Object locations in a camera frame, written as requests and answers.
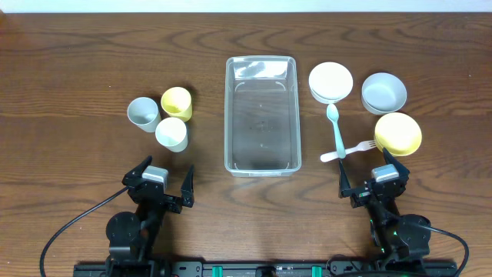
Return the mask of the white bowl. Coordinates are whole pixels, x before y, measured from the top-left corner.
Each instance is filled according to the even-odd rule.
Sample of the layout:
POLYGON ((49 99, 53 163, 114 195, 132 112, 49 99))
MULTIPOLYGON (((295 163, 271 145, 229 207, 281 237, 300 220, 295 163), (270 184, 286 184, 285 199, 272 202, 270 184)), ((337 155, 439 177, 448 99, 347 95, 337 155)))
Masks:
POLYGON ((308 84, 312 96, 318 102, 334 104, 351 93, 354 80, 350 71, 342 64, 322 62, 311 70, 308 84))

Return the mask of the white plastic fork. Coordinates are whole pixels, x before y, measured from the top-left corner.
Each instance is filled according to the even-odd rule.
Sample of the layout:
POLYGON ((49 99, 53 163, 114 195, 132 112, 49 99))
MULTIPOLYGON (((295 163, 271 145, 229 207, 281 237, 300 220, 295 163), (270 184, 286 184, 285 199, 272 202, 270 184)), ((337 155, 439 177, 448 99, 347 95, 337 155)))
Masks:
MULTIPOLYGON (((353 152, 364 152, 364 151, 373 149, 375 147, 376 147, 376 142, 374 140, 363 141, 363 142, 360 142, 358 145, 356 145, 352 148, 346 149, 345 152, 346 152, 346 155, 349 155, 353 152)), ((339 159, 339 155, 337 154, 337 152, 329 152, 329 153, 325 153, 325 154, 320 156, 320 160, 322 162, 329 162, 329 161, 332 161, 335 159, 339 159)))

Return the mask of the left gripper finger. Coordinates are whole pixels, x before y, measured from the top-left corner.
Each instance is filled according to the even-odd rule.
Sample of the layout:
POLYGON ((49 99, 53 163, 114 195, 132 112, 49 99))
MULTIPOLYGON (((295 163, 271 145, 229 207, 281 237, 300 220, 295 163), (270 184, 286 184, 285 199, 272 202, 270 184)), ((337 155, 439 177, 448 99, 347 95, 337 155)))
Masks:
POLYGON ((188 173, 181 186, 181 200, 182 205, 188 208, 192 208, 194 205, 194 165, 190 167, 188 173))
POLYGON ((152 157, 149 155, 147 158, 145 158, 142 163, 139 165, 135 166, 132 170, 127 172, 123 179, 122 179, 122 184, 123 185, 140 185, 141 183, 145 182, 144 178, 142 177, 143 172, 145 169, 151 164, 152 157))

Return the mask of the light blue plastic spoon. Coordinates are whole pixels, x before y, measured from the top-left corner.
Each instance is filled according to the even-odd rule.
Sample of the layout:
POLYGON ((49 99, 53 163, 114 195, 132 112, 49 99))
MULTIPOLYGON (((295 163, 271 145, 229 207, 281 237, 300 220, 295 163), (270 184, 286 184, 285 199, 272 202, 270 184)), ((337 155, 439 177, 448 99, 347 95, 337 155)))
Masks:
POLYGON ((339 112, 335 104, 331 103, 327 106, 326 116, 331 121, 334 130, 334 141, 337 155, 340 159, 344 159, 346 157, 345 147, 343 143, 343 139, 341 137, 341 132, 338 125, 339 112))

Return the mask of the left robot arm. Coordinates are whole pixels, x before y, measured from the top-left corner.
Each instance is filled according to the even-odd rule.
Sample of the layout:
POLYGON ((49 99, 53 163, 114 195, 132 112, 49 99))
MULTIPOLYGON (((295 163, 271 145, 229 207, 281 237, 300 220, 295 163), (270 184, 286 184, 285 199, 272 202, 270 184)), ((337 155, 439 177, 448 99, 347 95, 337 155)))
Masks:
POLYGON ((131 200, 138 205, 135 212, 119 212, 106 226, 109 257, 107 276, 171 276, 171 263, 153 256, 158 233, 165 214, 181 213, 194 204, 194 166, 181 185, 179 196, 165 193, 168 171, 151 165, 152 157, 127 172, 122 184, 131 200))

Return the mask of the white cup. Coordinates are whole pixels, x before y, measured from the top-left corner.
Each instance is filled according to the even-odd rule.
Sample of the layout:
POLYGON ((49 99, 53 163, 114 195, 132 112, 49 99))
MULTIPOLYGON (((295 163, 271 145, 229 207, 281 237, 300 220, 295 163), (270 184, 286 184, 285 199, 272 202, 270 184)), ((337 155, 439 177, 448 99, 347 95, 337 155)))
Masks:
POLYGON ((188 146, 188 130, 179 118, 163 119, 155 130, 157 141, 172 152, 183 152, 188 146))

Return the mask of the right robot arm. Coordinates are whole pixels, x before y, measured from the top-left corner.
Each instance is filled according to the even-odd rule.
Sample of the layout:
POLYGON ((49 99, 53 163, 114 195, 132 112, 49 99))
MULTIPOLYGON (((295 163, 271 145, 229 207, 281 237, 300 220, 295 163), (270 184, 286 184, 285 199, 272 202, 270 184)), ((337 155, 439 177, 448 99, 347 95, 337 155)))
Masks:
POLYGON ((401 215, 395 199, 406 190, 410 171, 388 150, 386 165, 375 168, 364 185, 352 188, 339 162, 339 197, 350 198, 354 208, 365 207, 371 220, 371 235, 382 255, 374 261, 376 270, 426 272, 424 256, 430 253, 430 221, 422 215, 401 215))

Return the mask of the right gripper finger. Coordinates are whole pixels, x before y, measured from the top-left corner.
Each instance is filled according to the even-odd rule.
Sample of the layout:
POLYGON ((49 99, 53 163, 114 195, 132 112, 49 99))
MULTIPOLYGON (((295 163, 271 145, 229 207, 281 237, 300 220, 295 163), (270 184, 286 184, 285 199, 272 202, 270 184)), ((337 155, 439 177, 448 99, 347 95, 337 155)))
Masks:
POLYGON ((396 168, 397 172, 399 173, 399 177, 401 179, 408 180, 410 171, 398 160, 396 160, 396 158, 393 157, 393 155, 389 153, 389 151, 386 148, 383 148, 383 156, 387 165, 392 164, 396 168))
POLYGON ((346 198, 351 194, 351 185, 344 170, 344 166, 341 160, 338 161, 339 166, 339 193, 338 196, 346 198))

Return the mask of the grey bowl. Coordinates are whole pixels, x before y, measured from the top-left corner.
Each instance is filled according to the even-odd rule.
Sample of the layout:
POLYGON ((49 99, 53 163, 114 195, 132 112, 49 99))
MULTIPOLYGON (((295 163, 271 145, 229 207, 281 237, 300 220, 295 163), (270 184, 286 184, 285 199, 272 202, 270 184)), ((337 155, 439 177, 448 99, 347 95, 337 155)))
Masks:
POLYGON ((378 72, 368 76, 361 88, 361 102, 372 114, 396 112, 407 101, 407 89, 395 75, 378 72))

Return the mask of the yellow bowl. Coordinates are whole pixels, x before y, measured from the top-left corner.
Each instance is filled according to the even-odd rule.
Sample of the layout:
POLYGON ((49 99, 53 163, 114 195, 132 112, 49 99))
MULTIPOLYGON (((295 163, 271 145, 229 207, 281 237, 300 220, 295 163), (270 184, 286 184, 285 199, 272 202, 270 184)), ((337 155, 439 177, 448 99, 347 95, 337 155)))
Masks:
POLYGON ((392 112, 377 120, 374 141, 380 151, 386 149, 393 156, 407 156, 421 146, 422 131, 409 115, 392 112))

